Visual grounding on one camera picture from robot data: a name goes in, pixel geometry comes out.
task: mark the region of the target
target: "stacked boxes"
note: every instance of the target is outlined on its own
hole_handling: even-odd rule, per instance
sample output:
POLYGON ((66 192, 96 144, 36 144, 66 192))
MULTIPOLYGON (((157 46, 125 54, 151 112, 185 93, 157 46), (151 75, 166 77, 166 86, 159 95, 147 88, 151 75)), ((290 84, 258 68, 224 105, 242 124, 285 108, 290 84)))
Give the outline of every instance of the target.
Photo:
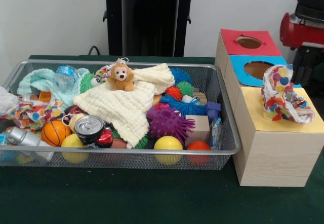
POLYGON ((221 70, 242 142, 233 157, 243 186, 305 186, 324 145, 324 122, 299 86, 295 92, 315 111, 312 123, 263 117, 262 77, 276 64, 287 63, 267 31, 221 30, 215 65, 221 70))

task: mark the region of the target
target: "orange basketball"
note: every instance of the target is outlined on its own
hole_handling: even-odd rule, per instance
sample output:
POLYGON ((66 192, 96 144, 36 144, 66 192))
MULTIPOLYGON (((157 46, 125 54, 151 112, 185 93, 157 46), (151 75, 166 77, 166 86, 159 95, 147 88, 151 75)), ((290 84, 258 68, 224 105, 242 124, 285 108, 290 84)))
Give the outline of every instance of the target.
POLYGON ((52 146, 61 146, 63 140, 70 134, 69 127, 65 126, 60 120, 54 120, 43 127, 42 140, 52 146))

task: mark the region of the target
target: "metal mesh tray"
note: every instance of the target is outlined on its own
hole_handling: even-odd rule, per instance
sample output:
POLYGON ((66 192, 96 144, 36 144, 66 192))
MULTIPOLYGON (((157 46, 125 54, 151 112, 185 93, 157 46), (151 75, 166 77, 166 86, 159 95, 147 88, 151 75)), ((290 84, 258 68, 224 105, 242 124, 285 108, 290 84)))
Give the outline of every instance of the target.
MULTIPOLYGON (((18 64, 3 87, 16 94, 19 82, 33 70, 48 68, 53 71, 59 65, 68 64, 75 68, 86 67, 90 72, 96 72, 102 66, 112 62, 89 62, 89 61, 56 61, 56 60, 27 60, 18 64)), ((154 63, 128 63, 131 68, 145 68, 155 66, 154 63)), ((0 146, 0 166, 33 166, 33 167, 91 167, 91 168, 138 168, 138 169, 201 169, 221 170, 231 155, 240 149, 240 138, 236 123, 230 107, 227 92, 218 68, 208 64, 169 64, 170 68, 185 70, 192 77, 194 87, 199 92, 204 92, 208 101, 221 103, 222 119, 222 146, 220 151, 175 151, 153 150, 155 141, 150 140, 147 149, 103 149, 103 148, 66 148, 66 147, 31 147, 31 146, 0 146), (53 155, 47 161, 44 154, 53 155), (87 160, 74 164, 66 161, 62 154, 69 154, 70 158, 77 158, 80 154, 89 154, 87 160), (177 164, 166 166, 156 157, 166 160, 180 158, 177 164), (18 161, 19 157, 29 158, 30 161, 18 161), (189 158, 198 161, 202 158, 208 162, 202 166, 192 164, 189 158)), ((0 122, 0 132, 7 127, 14 126, 12 121, 0 122)))

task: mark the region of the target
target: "stuffed monkey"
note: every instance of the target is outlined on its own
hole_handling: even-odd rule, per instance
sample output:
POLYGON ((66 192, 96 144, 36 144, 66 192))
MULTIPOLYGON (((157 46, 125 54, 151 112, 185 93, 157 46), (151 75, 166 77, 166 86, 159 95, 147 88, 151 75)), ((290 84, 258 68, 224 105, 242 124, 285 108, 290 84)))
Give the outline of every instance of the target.
POLYGON ((119 62, 115 64, 110 70, 111 76, 108 78, 108 82, 113 85, 112 91, 124 90, 133 91, 134 74, 132 70, 124 63, 119 62))

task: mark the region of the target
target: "round hole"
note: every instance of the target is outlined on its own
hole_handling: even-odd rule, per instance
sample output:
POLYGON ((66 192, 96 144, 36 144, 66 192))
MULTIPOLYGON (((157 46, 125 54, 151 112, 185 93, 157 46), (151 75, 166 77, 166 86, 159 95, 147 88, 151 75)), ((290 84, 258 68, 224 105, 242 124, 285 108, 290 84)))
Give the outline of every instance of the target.
POLYGON ((244 48, 256 49, 262 45, 262 42, 256 38, 251 38, 249 36, 240 36, 236 39, 237 43, 244 48))
POLYGON ((265 71, 272 66, 272 63, 264 61, 252 61, 244 65, 244 70, 254 78, 262 80, 265 71))

